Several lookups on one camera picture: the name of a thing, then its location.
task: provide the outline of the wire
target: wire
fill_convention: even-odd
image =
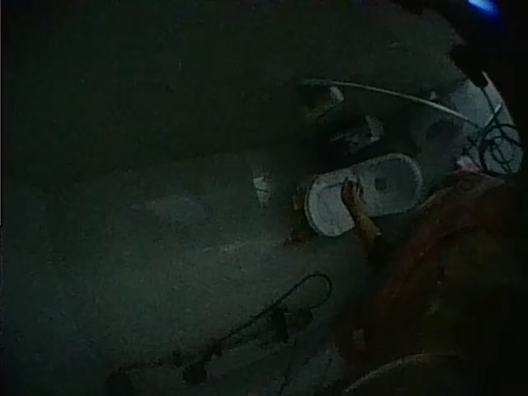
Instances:
[[[521,144],[519,142],[517,142],[516,140],[514,140],[511,136],[509,136],[504,131],[504,129],[507,128],[507,127],[516,130],[516,127],[514,125],[508,125],[508,124],[499,123],[499,121],[497,119],[497,113],[502,109],[502,103],[497,108],[494,108],[491,98],[489,97],[489,95],[486,92],[486,90],[483,89],[483,88],[481,88],[481,91],[482,91],[484,97],[486,98],[486,102],[488,103],[490,111],[492,112],[490,120],[488,121],[488,123],[485,126],[481,126],[477,122],[471,120],[468,116],[466,116],[466,115],[464,115],[462,113],[459,113],[458,111],[455,111],[453,109],[450,109],[449,107],[440,105],[440,104],[435,103],[433,101],[428,101],[427,99],[423,99],[421,97],[415,97],[414,95],[409,95],[407,93],[401,93],[401,92],[392,91],[392,90],[385,89],[385,88],[374,87],[374,86],[371,86],[371,85],[359,84],[358,82],[339,81],[339,80],[332,80],[332,79],[328,79],[328,78],[305,78],[305,79],[301,80],[301,84],[305,85],[305,86],[313,86],[313,87],[330,87],[330,86],[334,86],[334,87],[351,87],[351,88],[361,89],[361,90],[370,91],[370,92],[383,93],[384,95],[389,95],[389,96],[392,96],[392,97],[400,97],[402,99],[405,99],[407,101],[411,101],[413,103],[418,103],[418,104],[421,104],[421,105],[424,105],[424,106],[429,106],[429,107],[431,107],[431,108],[433,108],[435,110],[442,111],[442,112],[444,112],[446,114],[449,114],[450,116],[454,116],[456,118],[459,118],[459,119],[463,120],[464,122],[472,125],[474,128],[476,128],[478,130],[478,135],[482,136],[480,138],[480,143],[478,143],[476,141],[473,141],[470,137],[468,137],[468,141],[470,143],[470,146],[471,147],[475,147],[475,148],[478,149],[478,156],[479,156],[479,159],[480,159],[480,162],[481,162],[479,167],[482,168],[483,171],[485,171],[486,173],[488,173],[488,174],[490,174],[492,176],[501,175],[501,173],[495,172],[495,171],[492,171],[491,169],[489,169],[489,166],[485,163],[485,155],[484,154],[485,154],[486,151],[491,149],[492,151],[490,151],[490,153],[491,153],[491,156],[492,156],[493,160],[495,162],[497,162],[502,167],[502,169],[504,170],[505,174],[513,173],[512,167],[510,166],[510,163],[513,161],[513,156],[511,158],[509,158],[509,159],[505,158],[504,153],[500,149],[500,145],[501,145],[502,141],[501,141],[501,143],[497,143],[497,139],[496,138],[485,139],[485,137],[488,134],[490,134],[491,132],[493,132],[494,130],[498,129],[500,131],[501,136],[502,136],[502,138],[504,140],[506,140],[510,144],[514,144],[514,145],[520,147]],[[491,125],[491,123],[493,121],[495,121],[495,125],[490,127],[490,125]]]
[[[284,393],[284,389],[286,389],[286,386],[288,386],[288,383],[290,382],[291,373],[294,368],[296,354],[297,354],[297,338],[294,340],[294,343],[291,346],[290,360],[288,361],[288,365],[286,366],[286,371],[284,373],[282,383],[280,384],[280,388],[276,396],[281,396]]]
[[[478,160],[481,163],[481,168],[492,176],[499,176],[501,173],[495,172],[489,168],[488,162],[486,161],[486,153],[490,153],[493,160],[502,167],[505,173],[513,173],[511,163],[515,159],[515,154],[512,150],[511,156],[505,158],[500,146],[503,145],[504,142],[507,142],[512,148],[516,147],[522,149],[521,143],[518,140],[513,139],[504,131],[507,129],[517,131],[517,128],[512,124],[495,124],[484,132],[478,143]],[[489,135],[495,130],[501,130],[502,132],[499,136],[489,137]]]
[[[215,340],[208,348],[207,352],[197,361],[200,363],[207,363],[210,361],[210,359],[221,351],[222,349],[222,343],[233,337],[234,335],[242,332],[246,328],[249,328],[252,326],[256,321],[258,321],[261,318],[266,317],[268,314],[272,313],[276,308],[279,307],[286,299],[288,299],[295,291],[297,291],[302,285],[304,285],[306,282],[314,280],[314,279],[323,279],[327,285],[327,292],[324,295],[324,297],[318,301],[316,304],[306,308],[307,310],[317,309],[321,307],[323,304],[325,304],[330,296],[333,293],[333,282],[332,279],[330,279],[330,276],[323,274],[322,272],[314,272],[312,274],[309,274],[305,276],[303,279],[301,279],[299,282],[297,282],[295,285],[293,285],[289,290],[287,290],[284,294],[282,294],[278,299],[275,300],[272,304],[268,305],[266,308],[264,308],[261,312],[257,313],[256,315],[250,317],[246,322],[240,324],[239,326],[235,327],[233,330],[225,334],[220,339]],[[160,367],[165,366],[174,366],[175,364],[175,358],[171,359],[158,359],[156,361],[145,361],[145,362],[137,362],[132,363],[130,365],[121,366],[118,370],[121,372],[126,372],[130,370],[148,370],[148,369],[157,369]]]
[[[314,87],[329,87],[329,86],[352,87],[352,88],[362,89],[365,91],[383,93],[385,95],[390,95],[392,97],[400,97],[407,101],[418,103],[424,106],[429,106],[435,110],[442,111],[446,114],[449,114],[450,116],[460,118],[461,120],[463,120],[464,122],[467,122],[468,124],[474,126],[475,128],[478,128],[478,129],[481,128],[481,125],[477,124],[475,121],[471,120],[468,116],[463,115],[462,113],[459,113],[458,111],[455,111],[453,109],[450,109],[449,107],[435,103],[433,101],[428,101],[427,99],[423,99],[421,97],[415,97],[414,95],[409,95],[407,93],[391,91],[389,89],[378,88],[378,87],[374,87],[371,85],[359,84],[357,82],[330,80],[326,78],[305,78],[302,80],[301,83],[306,86],[314,86]]]
[[[267,316],[269,313],[271,313],[274,309],[276,309],[285,299],[287,299],[288,297],[290,297],[295,291],[297,291],[297,289],[302,286],[304,283],[306,283],[307,281],[310,281],[312,279],[315,279],[315,278],[321,278],[321,279],[324,279],[326,284],[327,284],[327,293],[324,295],[324,297],[321,299],[321,301],[319,301],[318,303],[316,303],[315,305],[309,307],[308,309],[309,310],[312,310],[312,309],[316,309],[316,308],[319,308],[321,305],[325,304],[328,299],[330,298],[330,296],[332,295],[332,292],[333,292],[333,283],[332,283],[332,280],[330,279],[330,276],[326,275],[326,274],[323,274],[322,272],[314,272],[312,274],[309,274],[307,276],[305,276],[303,279],[301,279],[299,282],[297,282],[295,285],[293,285],[288,291],[286,291],[281,297],[279,297],[278,299],[275,300],[274,303],[270,304],[267,306],[267,308],[263,309],[260,313],[256,314],[255,316],[253,316],[252,318],[250,318],[249,320],[247,320],[246,322],[242,323],[241,325],[235,327],[233,330],[231,330],[230,332],[228,332],[225,336],[223,336],[222,338],[220,338],[217,343],[221,343],[221,342],[224,342],[225,340],[231,338],[232,336],[234,336],[235,334],[241,332],[242,330],[245,330],[246,328],[250,327],[252,324],[254,324],[257,320],[259,320],[260,318],[263,318],[265,316]]]
[[[373,380],[377,380],[380,377],[383,377],[387,374],[392,373],[394,370],[402,369],[405,367],[413,365],[423,365],[437,360],[454,360],[459,359],[457,355],[449,354],[437,354],[437,353],[417,353],[415,355],[409,355],[396,359],[395,361],[390,361],[381,365],[377,369],[369,371],[362,377],[360,377],[356,382],[346,388],[342,394],[351,394],[356,391],[363,385],[369,384]]]

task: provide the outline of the white toilet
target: white toilet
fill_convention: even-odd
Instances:
[[[409,157],[393,153],[313,178],[304,200],[304,212],[318,233],[336,237],[354,228],[341,200],[346,178],[359,178],[369,216],[401,213],[414,207],[422,194],[422,172]]]

